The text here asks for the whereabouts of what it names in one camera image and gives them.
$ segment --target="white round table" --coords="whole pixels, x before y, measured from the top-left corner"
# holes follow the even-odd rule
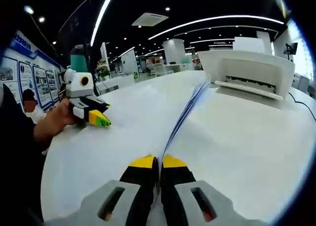
[[[100,96],[111,104],[105,115],[112,126],[77,127],[49,148],[41,182],[44,220],[78,210],[85,196],[118,180],[134,159],[161,156],[194,85],[204,80],[203,71],[185,71]],[[290,92],[316,113],[315,100]],[[230,198],[239,214],[271,223],[304,178],[315,137],[310,112],[289,95],[278,101],[210,88],[167,153]]]

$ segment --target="black ceiling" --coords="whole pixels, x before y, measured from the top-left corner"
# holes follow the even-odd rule
[[[84,0],[31,0],[29,1],[29,5],[34,9],[33,18],[38,27],[47,40],[52,43],[57,40],[61,26],[83,1]],[[88,41],[90,41],[92,29],[103,2],[104,0],[91,0],[91,11],[89,13],[90,19],[93,22],[87,24],[87,27],[91,30],[90,34],[87,35]],[[170,11],[165,11],[167,6],[170,7]],[[169,18],[154,27],[138,28],[132,26],[132,23],[144,12],[165,15]],[[100,59],[101,54],[99,48],[101,43],[108,42],[107,50],[110,60],[134,46],[136,47],[135,51],[137,51],[138,55],[141,55],[141,53],[146,54],[150,52],[149,50],[158,50],[159,46],[161,48],[161,44],[167,38],[173,38],[175,35],[181,33],[206,28],[205,30],[176,36],[176,38],[181,38],[185,41],[185,47],[194,46],[197,50],[204,50],[208,49],[208,45],[212,43],[202,42],[190,44],[190,42],[216,38],[234,38],[240,34],[246,37],[256,37],[257,30],[264,31],[263,29],[242,26],[238,28],[212,28],[211,30],[207,29],[209,27],[244,25],[267,28],[278,32],[282,32],[285,29],[285,25],[270,21],[249,18],[229,18],[195,23],[148,40],[149,37],[169,28],[198,19],[221,15],[257,15],[285,21],[275,0],[112,0],[103,16],[96,35],[93,52],[97,59]],[[42,24],[39,23],[37,21],[39,16],[44,16],[46,21]],[[62,65],[67,65],[67,55],[63,54],[63,56],[61,56],[62,50],[60,43],[62,42],[54,46],[56,49],[56,54],[54,54],[55,51],[51,46],[47,45],[47,42],[40,35],[28,15],[25,15],[21,31],[44,52],[53,56]],[[277,33],[269,30],[265,32],[270,33],[272,40]]]

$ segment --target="display board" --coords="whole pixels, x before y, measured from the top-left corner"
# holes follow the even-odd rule
[[[31,89],[37,105],[46,110],[58,101],[60,84],[57,74],[61,69],[18,31],[3,55],[0,79],[9,87],[18,104],[22,106],[23,91]]]

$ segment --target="gray gripper housing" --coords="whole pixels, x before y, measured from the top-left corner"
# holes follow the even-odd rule
[[[45,222],[48,226],[125,226],[129,209],[140,186],[120,181],[109,181],[101,188],[86,196],[81,208],[71,215]],[[247,220],[236,213],[233,203],[205,181],[178,184],[175,186],[182,201],[189,226],[266,226],[259,220]],[[105,221],[99,218],[100,210],[118,191],[124,190],[112,212],[111,218]],[[198,190],[208,202],[215,219],[206,222],[192,191]]]

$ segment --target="black cable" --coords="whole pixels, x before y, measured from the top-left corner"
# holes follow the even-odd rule
[[[289,94],[292,96],[292,98],[294,99],[294,102],[295,102],[295,103],[305,105],[305,106],[308,108],[308,110],[311,112],[311,114],[313,115],[314,120],[316,121],[316,118],[315,118],[315,116],[314,116],[312,110],[311,110],[306,104],[304,104],[303,102],[296,101],[295,98],[294,98],[294,96],[293,96],[290,92],[289,92]]]

